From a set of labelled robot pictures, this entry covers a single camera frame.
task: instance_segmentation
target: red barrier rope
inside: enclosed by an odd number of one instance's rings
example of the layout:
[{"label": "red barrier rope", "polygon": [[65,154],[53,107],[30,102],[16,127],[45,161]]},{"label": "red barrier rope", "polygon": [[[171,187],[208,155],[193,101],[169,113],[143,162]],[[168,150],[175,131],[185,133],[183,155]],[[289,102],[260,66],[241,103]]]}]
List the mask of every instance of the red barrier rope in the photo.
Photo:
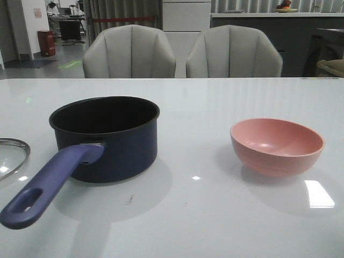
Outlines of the red barrier rope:
[{"label": "red barrier rope", "polygon": [[131,17],[131,18],[110,18],[110,19],[92,19],[94,23],[120,23],[120,22],[142,22],[145,20],[154,20],[154,16],[149,17]]}]

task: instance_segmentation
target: door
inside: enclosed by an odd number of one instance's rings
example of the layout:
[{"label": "door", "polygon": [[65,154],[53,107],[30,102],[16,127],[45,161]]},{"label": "door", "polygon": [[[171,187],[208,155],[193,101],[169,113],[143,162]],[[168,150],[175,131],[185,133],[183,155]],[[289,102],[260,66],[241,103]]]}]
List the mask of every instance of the door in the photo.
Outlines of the door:
[{"label": "door", "polygon": [[17,48],[6,0],[0,0],[0,49],[4,63],[17,59]]}]

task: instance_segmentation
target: person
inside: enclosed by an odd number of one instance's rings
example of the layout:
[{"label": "person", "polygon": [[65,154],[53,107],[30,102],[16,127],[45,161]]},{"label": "person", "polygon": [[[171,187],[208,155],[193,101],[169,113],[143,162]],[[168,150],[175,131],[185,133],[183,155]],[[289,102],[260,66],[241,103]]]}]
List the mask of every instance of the person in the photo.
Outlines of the person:
[{"label": "person", "polygon": [[52,15],[59,15],[59,9],[54,2],[50,2],[47,6],[47,13],[51,13]]}]

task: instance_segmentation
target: counter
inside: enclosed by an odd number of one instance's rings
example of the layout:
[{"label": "counter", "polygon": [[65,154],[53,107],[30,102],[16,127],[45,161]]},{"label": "counter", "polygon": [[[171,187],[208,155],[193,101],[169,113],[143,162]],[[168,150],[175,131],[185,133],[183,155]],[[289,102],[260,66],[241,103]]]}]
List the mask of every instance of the counter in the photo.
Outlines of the counter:
[{"label": "counter", "polygon": [[339,12],[270,12],[270,13],[211,13],[212,18],[286,18],[286,17],[344,17]]},{"label": "counter", "polygon": [[238,25],[263,31],[283,58],[283,77],[305,76],[311,37],[317,28],[344,28],[344,13],[212,13],[211,27]]}]

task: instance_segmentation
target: curtain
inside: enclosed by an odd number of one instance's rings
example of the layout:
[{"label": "curtain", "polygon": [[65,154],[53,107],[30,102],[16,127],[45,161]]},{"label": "curtain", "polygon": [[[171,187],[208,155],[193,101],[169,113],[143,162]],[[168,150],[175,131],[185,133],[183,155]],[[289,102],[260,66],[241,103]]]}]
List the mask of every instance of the curtain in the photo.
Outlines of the curtain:
[{"label": "curtain", "polygon": [[[107,28],[138,24],[149,27],[162,28],[161,0],[84,0],[86,18],[89,27],[90,43]],[[107,21],[103,19],[121,19]],[[141,18],[140,21],[127,21],[131,18]]]},{"label": "curtain", "polygon": [[[212,12],[244,10],[245,12],[274,12],[282,0],[212,0]],[[291,0],[299,12],[311,12],[314,0]],[[343,12],[343,0],[322,0],[321,12]]]}]

